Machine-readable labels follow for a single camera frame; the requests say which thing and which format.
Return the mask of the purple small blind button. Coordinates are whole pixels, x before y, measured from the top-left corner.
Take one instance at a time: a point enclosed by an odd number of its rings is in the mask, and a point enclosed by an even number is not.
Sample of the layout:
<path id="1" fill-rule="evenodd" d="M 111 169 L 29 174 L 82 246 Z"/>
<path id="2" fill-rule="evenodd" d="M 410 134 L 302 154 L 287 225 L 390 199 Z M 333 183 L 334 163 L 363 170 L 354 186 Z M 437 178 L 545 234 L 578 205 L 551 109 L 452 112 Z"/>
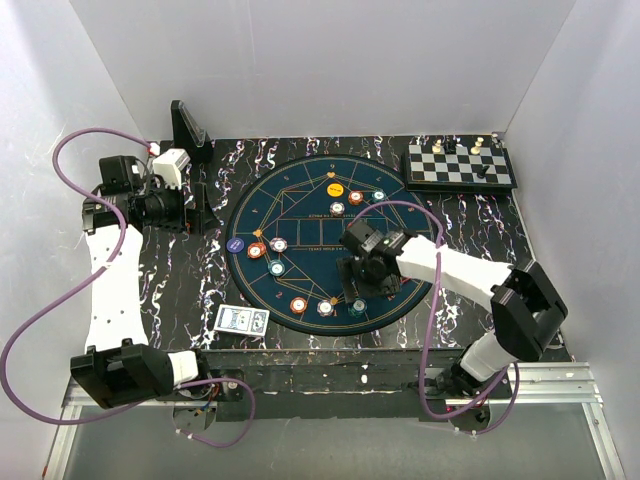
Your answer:
<path id="1" fill-rule="evenodd" d="M 241 252 L 244 247 L 245 242 L 242 238 L 239 237 L 232 237 L 226 242 L 226 250 L 232 254 Z"/>

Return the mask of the blue white poker chip stack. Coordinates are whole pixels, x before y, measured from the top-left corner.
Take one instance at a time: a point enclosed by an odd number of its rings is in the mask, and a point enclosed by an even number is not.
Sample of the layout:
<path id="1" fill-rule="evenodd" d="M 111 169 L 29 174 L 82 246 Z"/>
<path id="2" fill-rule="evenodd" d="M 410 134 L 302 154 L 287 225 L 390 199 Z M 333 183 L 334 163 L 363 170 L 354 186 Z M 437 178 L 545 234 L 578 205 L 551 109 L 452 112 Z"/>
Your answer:
<path id="1" fill-rule="evenodd" d="M 330 300 L 321 300 L 317 305 L 317 312 L 320 317 L 332 316 L 334 305 Z"/>

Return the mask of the orange chips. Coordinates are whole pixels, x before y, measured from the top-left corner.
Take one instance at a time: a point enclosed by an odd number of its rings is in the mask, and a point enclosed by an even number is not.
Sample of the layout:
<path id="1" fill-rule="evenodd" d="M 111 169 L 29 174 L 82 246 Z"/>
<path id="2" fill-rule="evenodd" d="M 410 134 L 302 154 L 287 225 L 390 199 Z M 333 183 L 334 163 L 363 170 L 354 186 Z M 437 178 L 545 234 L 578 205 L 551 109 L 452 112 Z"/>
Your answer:
<path id="1" fill-rule="evenodd" d="M 262 242 L 253 242 L 247 247 L 247 256 L 250 259 L 258 259 L 266 253 L 266 246 Z"/>
<path id="2" fill-rule="evenodd" d="M 351 191 L 348 195 L 350 205 L 357 206 L 363 202 L 363 194 L 361 191 Z"/>

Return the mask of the blue white chips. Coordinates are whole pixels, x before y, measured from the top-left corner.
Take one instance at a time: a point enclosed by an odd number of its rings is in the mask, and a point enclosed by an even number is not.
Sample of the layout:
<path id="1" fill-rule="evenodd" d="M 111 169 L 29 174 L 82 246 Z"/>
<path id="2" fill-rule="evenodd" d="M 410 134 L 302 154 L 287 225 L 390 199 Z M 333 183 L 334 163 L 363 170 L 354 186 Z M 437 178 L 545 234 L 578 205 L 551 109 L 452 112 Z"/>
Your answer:
<path id="1" fill-rule="evenodd" d="M 276 253 L 282 253 L 288 248 L 288 243 L 284 238 L 274 237 L 269 242 L 270 248 Z"/>
<path id="2" fill-rule="evenodd" d="M 333 217 L 342 217 L 345 213 L 345 205 L 342 202 L 333 202 L 329 207 L 329 212 Z"/>

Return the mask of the orange poker chip stack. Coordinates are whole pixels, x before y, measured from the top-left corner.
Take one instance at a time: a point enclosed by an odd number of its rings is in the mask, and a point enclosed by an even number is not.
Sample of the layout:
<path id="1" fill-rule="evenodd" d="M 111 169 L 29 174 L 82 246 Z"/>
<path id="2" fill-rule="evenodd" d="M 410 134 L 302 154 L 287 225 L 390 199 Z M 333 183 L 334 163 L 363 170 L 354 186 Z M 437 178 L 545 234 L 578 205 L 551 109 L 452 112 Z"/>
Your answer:
<path id="1" fill-rule="evenodd" d="M 308 302 L 305 298 L 295 297 L 290 302 L 290 310 L 294 314 L 301 314 L 307 308 Z"/>

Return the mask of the green chips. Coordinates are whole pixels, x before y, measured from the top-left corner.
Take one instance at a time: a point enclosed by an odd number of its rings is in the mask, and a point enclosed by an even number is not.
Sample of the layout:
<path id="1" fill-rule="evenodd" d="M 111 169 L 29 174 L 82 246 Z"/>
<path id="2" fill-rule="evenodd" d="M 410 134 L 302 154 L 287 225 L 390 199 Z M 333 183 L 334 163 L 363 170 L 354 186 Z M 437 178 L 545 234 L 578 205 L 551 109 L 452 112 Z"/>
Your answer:
<path id="1" fill-rule="evenodd" d="M 382 190 L 375 190 L 371 194 L 371 201 L 373 203 L 382 202 L 386 199 L 386 194 Z"/>
<path id="2" fill-rule="evenodd" d="M 272 276 L 280 277 L 285 273 L 286 267 L 280 260 L 271 260 L 268 263 L 268 271 Z"/>

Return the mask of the yellow big blind button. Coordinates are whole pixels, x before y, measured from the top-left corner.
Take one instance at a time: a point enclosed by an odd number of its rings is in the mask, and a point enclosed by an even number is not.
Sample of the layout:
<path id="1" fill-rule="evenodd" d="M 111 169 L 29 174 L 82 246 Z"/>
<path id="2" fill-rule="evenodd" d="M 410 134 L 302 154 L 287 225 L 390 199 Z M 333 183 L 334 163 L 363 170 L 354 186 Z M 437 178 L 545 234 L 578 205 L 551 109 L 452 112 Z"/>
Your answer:
<path id="1" fill-rule="evenodd" d="M 343 195 L 344 187 L 340 183 L 331 183 L 327 186 L 327 194 L 333 198 L 337 198 Z"/>

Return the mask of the blue playing card box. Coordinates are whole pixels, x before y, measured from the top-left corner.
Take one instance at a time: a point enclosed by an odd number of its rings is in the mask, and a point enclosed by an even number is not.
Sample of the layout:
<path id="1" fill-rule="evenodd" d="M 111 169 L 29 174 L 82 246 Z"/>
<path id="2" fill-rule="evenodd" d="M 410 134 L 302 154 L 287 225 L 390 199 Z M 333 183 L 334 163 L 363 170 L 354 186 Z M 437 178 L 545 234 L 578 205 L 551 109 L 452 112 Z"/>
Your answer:
<path id="1" fill-rule="evenodd" d="M 214 330 L 263 337 L 268 327 L 269 316 L 268 310 L 222 304 L 218 308 Z"/>

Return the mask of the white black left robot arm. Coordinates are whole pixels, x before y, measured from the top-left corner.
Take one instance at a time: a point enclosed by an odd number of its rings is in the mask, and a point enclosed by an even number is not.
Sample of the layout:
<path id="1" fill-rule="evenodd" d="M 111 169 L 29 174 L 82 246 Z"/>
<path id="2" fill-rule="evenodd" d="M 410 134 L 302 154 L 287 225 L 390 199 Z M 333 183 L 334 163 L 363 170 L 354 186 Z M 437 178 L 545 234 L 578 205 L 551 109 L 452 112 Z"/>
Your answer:
<path id="1" fill-rule="evenodd" d="M 91 286 L 91 321 L 85 352 L 70 361 L 73 379 L 102 408 L 171 394 L 177 387 L 193 400 L 205 398 L 213 377 L 196 350 L 174 353 L 150 346 L 140 309 L 138 280 L 142 231 L 203 235 L 218 223 L 206 187 L 194 183 L 188 206 L 183 171 L 188 153 L 171 148 L 151 161 L 147 175 L 135 158 L 102 158 L 102 182 L 82 206 L 91 268 L 101 275 Z"/>

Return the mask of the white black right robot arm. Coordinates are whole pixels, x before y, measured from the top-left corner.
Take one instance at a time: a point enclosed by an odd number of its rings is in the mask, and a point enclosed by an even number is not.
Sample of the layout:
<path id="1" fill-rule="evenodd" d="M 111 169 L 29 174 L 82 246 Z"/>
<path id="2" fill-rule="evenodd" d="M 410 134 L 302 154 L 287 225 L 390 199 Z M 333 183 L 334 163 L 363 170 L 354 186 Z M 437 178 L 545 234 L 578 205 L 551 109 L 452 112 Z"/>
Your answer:
<path id="1" fill-rule="evenodd" d="M 538 361 L 568 315 L 534 260 L 482 260 L 408 230 L 382 233 L 363 220 L 349 225 L 340 243 L 350 254 L 338 263 L 342 281 L 355 281 L 368 297 L 382 295 L 392 280 L 411 279 L 440 285 L 491 314 L 492 330 L 432 381 L 442 392 L 475 397 L 509 364 Z"/>

